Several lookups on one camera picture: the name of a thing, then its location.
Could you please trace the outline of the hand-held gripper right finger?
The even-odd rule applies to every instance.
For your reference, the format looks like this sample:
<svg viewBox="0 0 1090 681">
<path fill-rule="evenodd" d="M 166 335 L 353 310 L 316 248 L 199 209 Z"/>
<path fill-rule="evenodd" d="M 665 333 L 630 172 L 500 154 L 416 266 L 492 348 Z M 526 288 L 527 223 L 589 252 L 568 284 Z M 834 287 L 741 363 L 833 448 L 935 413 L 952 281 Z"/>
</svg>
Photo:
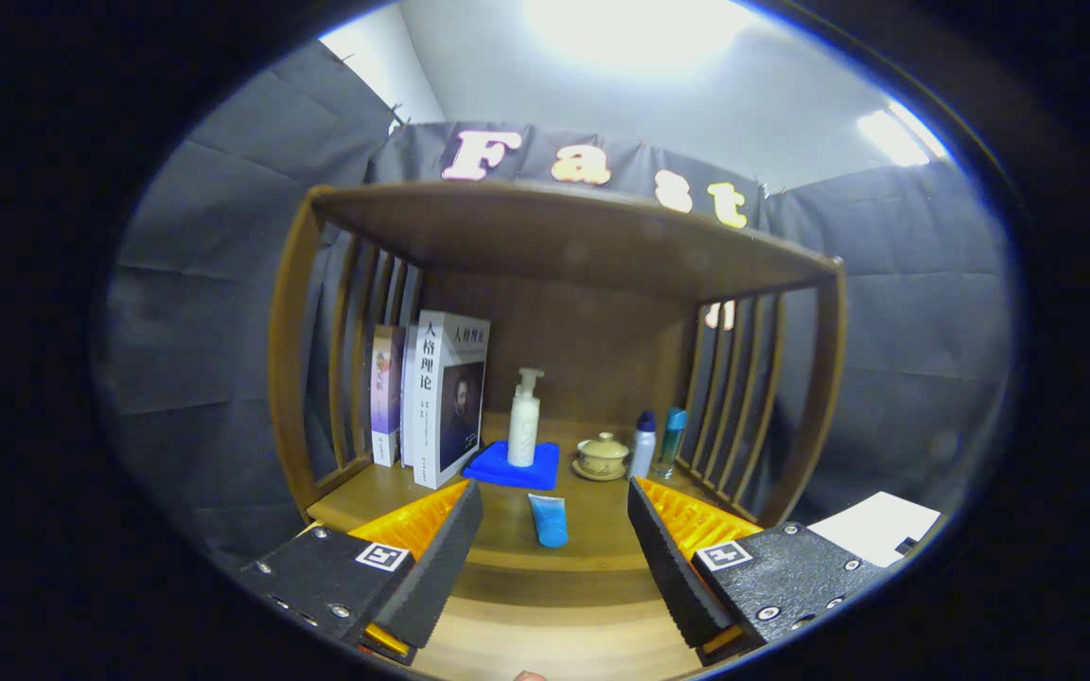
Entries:
<svg viewBox="0 0 1090 681">
<path fill-rule="evenodd" d="M 790 637 L 883 576 L 800 523 L 761 528 L 635 478 L 627 516 L 685 643 L 705 667 Z"/>
</svg>

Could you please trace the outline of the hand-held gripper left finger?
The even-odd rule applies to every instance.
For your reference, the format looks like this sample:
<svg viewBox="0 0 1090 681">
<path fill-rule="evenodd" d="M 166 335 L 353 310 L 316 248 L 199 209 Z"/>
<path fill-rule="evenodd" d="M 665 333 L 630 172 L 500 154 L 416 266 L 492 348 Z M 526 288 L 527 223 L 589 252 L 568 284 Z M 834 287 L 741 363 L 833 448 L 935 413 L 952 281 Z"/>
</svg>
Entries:
<svg viewBox="0 0 1090 681">
<path fill-rule="evenodd" d="M 351 531 L 316 523 L 237 580 L 316 637 L 412 662 L 467 566 L 482 516 L 479 484 L 451 484 Z"/>
</svg>

